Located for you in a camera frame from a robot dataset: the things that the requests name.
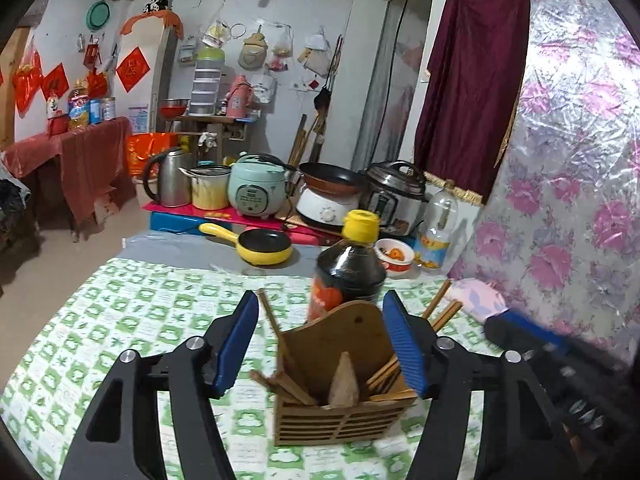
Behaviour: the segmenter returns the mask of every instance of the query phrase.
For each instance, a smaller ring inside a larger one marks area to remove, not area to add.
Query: wooden utensil holder
[[[326,400],[322,398],[326,395],[321,393],[323,385],[326,384],[328,393],[341,352],[347,351],[352,356],[365,398],[367,378],[393,355],[382,313],[374,305],[361,301],[345,303],[327,316],[282,335],[296,365],[305,375],[309,392],[322,402]],[[277,367],[288,372],[279,348]],[[407,386],[400,374],[390,391],[405,389]],[[361,400],[351,408],[331,408],[291,404],[276,395],[274,443],[276,446],[312,446],[374,440],[382,437],[416,398]]]

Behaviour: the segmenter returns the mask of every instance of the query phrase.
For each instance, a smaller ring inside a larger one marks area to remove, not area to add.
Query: rice cooker
[[[229,203],[241,215],[267,218],[286,198],[287,168],[272,155],[245,155],[231,167]]]
[[[365,170],[365,175],[369,190],[360,204],[380,216],[381,234],[412,234],[423,220],[428,202],[420,169],[404,160],[377,162]]]

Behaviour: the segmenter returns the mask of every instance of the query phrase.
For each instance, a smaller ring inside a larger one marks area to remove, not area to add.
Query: pink thermos
[[[254,89],[243,75],[238,75],[226,94],[226,116],[234,119],[246,117],[246,105],[251,99]]]

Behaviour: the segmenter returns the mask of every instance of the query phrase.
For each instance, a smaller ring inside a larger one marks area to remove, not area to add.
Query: yellow frying pan
[[[239,235],[218,224],[200,224],[201,232],[218,236],[236,244],[238,255],[252,265],[276,265],[291,256],[293,247],[289,237],[271,229],[249,229]]]

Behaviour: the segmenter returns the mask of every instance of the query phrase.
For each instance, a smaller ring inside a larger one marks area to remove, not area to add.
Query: soy sauce bottle
[[[373,250],[379,227],[380,218],[375,213],[349,211],[342,228],[344,239],[318,256],[309,321],[347,301],[376,303],[386,278],[386,269]]]

